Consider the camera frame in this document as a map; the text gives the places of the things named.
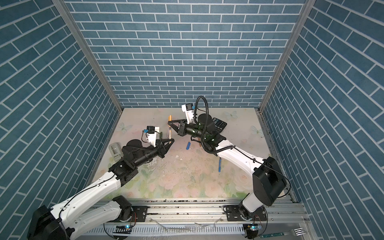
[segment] calculator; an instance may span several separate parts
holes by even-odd
[[[224,130],[224,128],[227,125],[227,123],[223,122],[223,121],[221,121],[220,119],[217,119],[217,118],[213,118],[212,120],[215,123],[215,132],[216,133],[221,133]]]

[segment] butterfly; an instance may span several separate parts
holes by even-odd
[[[237,118],[236,111],[233,111],[232,113],[224,112],[224,114],[227,116],[227,119],[230,119],[231,117]]]
[[[264,133],[262,129],[257,130],[255,126],[251,126],[252,134],[259,134],[260,137],[264,137]]]
[[[124,123],[120,123],[119,125],[120,127],[120,131],[124,134],[126,133],[129,129],[131,129],[132,125],[129,125],[129,126],[125,126]]]

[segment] black mounting plate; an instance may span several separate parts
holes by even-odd
[[[147,217],[147,206],[132,206],[133,211],[136,213],[136,222],[145,222]]]
[[[224,211],[226,213],[228,222],[244,221],[240,215],[238,205],[225,205]],[[263,207],[259,207],[254,213],[260,217],[260,221],[266,221],[266,212],[263,210]],[[256,219],[252,218],[251,221],[259,221],[258,217],[255,216],[254,218]]]

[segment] fork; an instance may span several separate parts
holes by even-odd
[[[263,234],[260,235],[260,238],[267,238],[267,237],[277,237],[277,236],[284,236],[284,235],[292,235],[292,236],[300,236],[303,234],[307,234],[307,231],[303,228],[296,228],[292,229],[289,232],[278,232],[278,233],[270,233],[270,234]]]

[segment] robotic arm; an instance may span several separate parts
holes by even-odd
[[[199,100],[205,104],[205,113],[196,120],[196,110]],[[243,219],[249,220],[255,216],[255,211],[263,204],[271,206],[286,186],[277,161],[272,157],[263,159],[236,147],[224,136],[215,132],[215,124],[209,115],[208,103],[205,97],[199,96],[195,107],[193,104],[182,105],[186,119],[169,121],[178,135],[186,134],[199,137],[203,149],[211,154],[227,159],[244,170],[253,179],[253,192],[249,193],[239,204],[239,212]]]
[[[105,195],[122,187],[136,174],[137,168],[154,157],[164,158],[174,139],[157,139],[159,129],[146,129],[149,147],[143,147],[138,139],[130,140],[122,148],[123,157],[108,172],[74,196],[48,209],[38,208],[32,216],[27,238],[29,240],[74,240],[90,229],[105,222],[132,217],[131,204],[123,196],[115,197],[103,207],[84,214]]]

